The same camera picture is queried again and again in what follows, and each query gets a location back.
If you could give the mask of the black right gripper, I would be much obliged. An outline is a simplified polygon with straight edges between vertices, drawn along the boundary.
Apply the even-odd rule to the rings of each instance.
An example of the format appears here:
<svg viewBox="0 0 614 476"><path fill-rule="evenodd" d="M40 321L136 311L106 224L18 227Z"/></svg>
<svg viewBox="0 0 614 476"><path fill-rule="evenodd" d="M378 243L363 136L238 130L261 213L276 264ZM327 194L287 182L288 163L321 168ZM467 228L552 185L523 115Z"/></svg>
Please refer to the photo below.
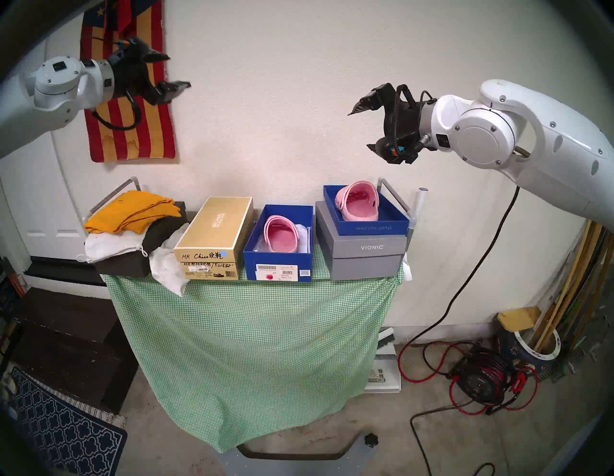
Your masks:
<svg viewBox="0 0 614 476"><path fill-rule="evenodd" d="M369 93L357 101L348 115L365 111L376 111L384 106L384 136L388 139L397 139L400 142L406 137L418 137L420 112L428 105L435 104L436 99L428 91L423 91L424 97L416 101L406 85L400 86L399 97L397 89L391 84L382 84L381 88L373 88ZM367 147L381 158L386 158L386 143L368 144Z"/></svg>

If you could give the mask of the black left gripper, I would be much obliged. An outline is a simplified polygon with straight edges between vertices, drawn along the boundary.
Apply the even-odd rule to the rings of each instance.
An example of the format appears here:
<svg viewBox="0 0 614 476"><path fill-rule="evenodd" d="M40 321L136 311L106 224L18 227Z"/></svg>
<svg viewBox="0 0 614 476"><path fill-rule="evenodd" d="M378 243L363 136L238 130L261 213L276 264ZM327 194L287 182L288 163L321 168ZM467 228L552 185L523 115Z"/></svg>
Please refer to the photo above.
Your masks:
<svg viewBox="0 0 614 476"><path fill-rule="evenodd" d="M170 57L162 52L148 48L140 53L129 48L115 51L108 59L114 75L113 99L131 96L142 97L147 103L171 103L186 89L191 88L188 81L159 81L156 86L150 81L148 64L168 61Z"/></svg>

